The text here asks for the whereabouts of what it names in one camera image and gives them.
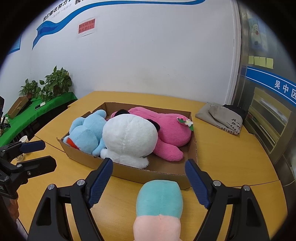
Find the grey canvas bag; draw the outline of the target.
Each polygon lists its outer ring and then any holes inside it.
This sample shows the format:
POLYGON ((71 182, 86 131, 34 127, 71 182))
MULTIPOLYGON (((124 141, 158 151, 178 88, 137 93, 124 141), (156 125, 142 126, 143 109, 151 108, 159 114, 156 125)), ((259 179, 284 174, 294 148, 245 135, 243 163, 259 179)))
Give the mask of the grey canvas bag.
POLYGON ((207 102, 195 117, 210 123, 228 133, 239 135, 246 111, 234 105, 220 105, 215 102, 207 102))

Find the small brown box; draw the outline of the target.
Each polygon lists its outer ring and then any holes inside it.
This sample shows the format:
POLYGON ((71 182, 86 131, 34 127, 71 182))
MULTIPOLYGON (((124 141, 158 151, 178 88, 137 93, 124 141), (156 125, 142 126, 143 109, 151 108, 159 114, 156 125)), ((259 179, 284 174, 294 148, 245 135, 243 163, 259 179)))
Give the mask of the small brown box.
POLYGON ((15 118, 22 110, 27 108, 31 104, 31 100, 27 96, 20 96, 12 107, 9 109, 7 115, 9 118, 15 118))

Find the red wall notice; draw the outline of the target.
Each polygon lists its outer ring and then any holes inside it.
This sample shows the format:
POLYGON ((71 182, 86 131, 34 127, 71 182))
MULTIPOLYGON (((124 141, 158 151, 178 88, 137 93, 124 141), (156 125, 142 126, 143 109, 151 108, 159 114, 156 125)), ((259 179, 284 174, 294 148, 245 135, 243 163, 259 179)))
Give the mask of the red wall notice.
POLYGON ((82 38, 96 32, 96 18, 89 18, 78 25, 77 37, 82 38))

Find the white panda plush toy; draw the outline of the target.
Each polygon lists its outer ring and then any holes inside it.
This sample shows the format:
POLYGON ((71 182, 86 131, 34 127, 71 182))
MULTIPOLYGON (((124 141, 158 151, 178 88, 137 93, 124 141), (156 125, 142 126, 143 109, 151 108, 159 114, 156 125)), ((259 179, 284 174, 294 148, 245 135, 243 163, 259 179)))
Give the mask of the white panda plush toy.
POLYGON ((159 129, 156 122, 131 113, 114 116, 103 128, 105 148, 100 157, 130 167, 147 168, 147 156, 156 147, 159 129))

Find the green cloth covered table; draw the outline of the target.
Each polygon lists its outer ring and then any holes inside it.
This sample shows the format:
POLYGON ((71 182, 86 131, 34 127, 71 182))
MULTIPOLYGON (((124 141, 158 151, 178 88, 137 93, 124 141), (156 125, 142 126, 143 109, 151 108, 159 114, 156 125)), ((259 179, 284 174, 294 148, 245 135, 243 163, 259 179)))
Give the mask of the green cloth covered table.
POLYGON ((44 106, 41 106, 37 110, 35 109, 35 107, 42 103, 42 100, 40 98, 34 99, 26 109, 24 109, 14 118, 10 118, 8 114, 6 114, 11 127, 5 128, 4 133, 1 136, 1 146, 10 143, 13 140, 13 138, 17 136, 17 134, 19 134, 29 124, 31 124, 37 118, 41 117, 43 114, 51 111, 52 109, 58 108, 64 104, 68 106, 70 103, 76 100, 77 97, 73 92, 67 92, 47 101, 44 106))

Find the pink plush bear toy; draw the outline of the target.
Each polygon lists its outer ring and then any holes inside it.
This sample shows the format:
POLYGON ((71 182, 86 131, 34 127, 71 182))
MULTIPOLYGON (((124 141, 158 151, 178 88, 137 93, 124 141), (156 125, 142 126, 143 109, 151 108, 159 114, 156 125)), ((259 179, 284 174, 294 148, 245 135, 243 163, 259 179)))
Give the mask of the pink plush bear toy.
POLYGON ((184 154, 179 147, 189 142, 194 131, 193 122, 190 118, 179 113, 157 113, 143 107, 135 107, 129 110, 121 109, 114 112, 111 117, 113 118, 121 113, 131 113, 156 122, 160 129, 158 130, 158 142, 154 154, 170 162, 182 160, 184 154))

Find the green potted plant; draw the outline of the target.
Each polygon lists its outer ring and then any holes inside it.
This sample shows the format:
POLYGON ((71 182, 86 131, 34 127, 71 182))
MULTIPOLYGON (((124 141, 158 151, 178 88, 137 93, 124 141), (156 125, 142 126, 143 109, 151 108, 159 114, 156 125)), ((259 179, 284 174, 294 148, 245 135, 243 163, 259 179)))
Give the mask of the green potted plant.
POLYGON ((41 85, 40 97, 43 101, 48 101, 63 93, 69 92, 72 87, 72 79, 69 72, 61 67, 54 67, 53 72, 45 76, 45 80, 39 80, 41 85))
POLYGON ((23 86, 21 86, 21 90, 19 93, 23 96, 26 96, 28 99, 38 98, 41 92, 41 87, 39 87, 36 80, 29 81, 25 80, 23 86))

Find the teal pink plush toy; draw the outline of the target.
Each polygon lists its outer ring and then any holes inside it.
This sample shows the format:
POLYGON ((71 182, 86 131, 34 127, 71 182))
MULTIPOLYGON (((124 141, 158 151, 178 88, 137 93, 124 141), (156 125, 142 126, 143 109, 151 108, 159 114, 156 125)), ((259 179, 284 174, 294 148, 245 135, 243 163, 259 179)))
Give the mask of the teal pink plush toy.
POLYGON ((183 197, 177 182, 145 183, 136 201, 134 240, 180 240, 182 211, 183 197))

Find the light blue plush toy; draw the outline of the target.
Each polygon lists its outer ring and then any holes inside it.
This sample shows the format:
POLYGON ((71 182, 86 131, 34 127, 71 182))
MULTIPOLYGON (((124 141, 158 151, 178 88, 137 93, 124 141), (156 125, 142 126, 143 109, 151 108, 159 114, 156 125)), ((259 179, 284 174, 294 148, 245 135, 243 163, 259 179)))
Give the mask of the light blue plush toy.
POLYGON ((106 116, 106 111, 99 109, 85 118, 76 118, 70 126, 69 135, 63 138, 63 143, 99 157, 101 150, 105 148, 102 132, 107 122, 106 116))

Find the yellow sticky notes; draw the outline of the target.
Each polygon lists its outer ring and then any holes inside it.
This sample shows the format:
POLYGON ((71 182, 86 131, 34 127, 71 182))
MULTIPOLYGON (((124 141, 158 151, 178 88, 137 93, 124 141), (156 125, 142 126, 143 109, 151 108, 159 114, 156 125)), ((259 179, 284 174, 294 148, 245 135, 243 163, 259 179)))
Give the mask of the yellow sticky notes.
POLYGON ((248 64, 273 69, 274 59, 261 56, 248 56, 248 64))

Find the brown cardboard box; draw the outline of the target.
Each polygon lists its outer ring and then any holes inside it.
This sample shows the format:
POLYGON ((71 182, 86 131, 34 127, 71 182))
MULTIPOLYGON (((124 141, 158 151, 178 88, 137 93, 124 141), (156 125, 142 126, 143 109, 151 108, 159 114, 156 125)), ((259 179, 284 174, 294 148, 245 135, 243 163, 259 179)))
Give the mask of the brown cardboard box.
POLYGON ((113 176, 137 183, 176 182, 190 188, 187 160, 197 161, 189 111, 104 102, 76 118, 59 143, 67 156, 92 169, 113 163, 113 176))

